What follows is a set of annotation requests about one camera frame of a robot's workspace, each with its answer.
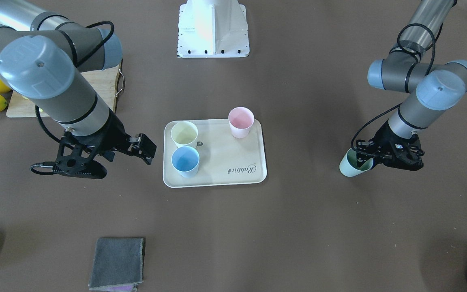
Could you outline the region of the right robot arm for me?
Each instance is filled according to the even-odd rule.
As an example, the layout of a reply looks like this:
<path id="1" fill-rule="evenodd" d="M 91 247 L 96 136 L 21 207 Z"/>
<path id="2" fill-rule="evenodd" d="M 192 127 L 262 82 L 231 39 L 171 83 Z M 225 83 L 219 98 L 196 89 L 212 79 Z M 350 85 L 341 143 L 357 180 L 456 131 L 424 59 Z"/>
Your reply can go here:
<path id="1" fill-rule="evenodd" d="M 115 152 L 151 164 L 157 146 L 145 134 L 128 135 L 83 77 L 121 63 L 113 22 L 82 26 L 26 0 L 0 0 L 0 79 L 34 103 L 40 126 L 58 143 L 55 160 L 33 164 L 31 172 L 102 179 L 107 171 L 95 157 L 112 161 Z M 45 128 L 39 109 L 63 127 L 61 138 Z"/>

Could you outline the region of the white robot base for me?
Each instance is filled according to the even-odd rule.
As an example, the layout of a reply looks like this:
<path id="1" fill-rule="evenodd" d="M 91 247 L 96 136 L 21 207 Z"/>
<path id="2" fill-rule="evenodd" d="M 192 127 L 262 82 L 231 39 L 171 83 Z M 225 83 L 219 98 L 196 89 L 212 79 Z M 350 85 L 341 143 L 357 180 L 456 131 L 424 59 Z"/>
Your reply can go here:
<path id="1" fill-rule="evenodd" d="M 237 0 L 188 0 L 179 7 L 179 58 L 250 55 L 246 8 Z"/>

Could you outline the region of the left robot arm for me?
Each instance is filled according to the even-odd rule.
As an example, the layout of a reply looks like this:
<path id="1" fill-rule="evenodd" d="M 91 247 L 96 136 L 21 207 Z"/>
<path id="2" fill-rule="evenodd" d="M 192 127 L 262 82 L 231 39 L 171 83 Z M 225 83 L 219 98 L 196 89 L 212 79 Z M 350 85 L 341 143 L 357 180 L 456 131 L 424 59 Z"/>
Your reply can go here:
<path id="1" fill-rule="evenodd" d="M 408 97 L 391 108 L 392 115 L 373 138 L 352 139 L 357 168 L 368 170 L 379 164 L 409 171 L 423 168 L 419 134 L 467 92 L 467 61 L 435 65 L 433 56 L 428 64 L 421 61 L 428 50 L 435 54 L 443 21 L 454 5 L 455 0 L 421 1 L 389 55 L 369 67 L 369 85 L 405 92 Z"/>

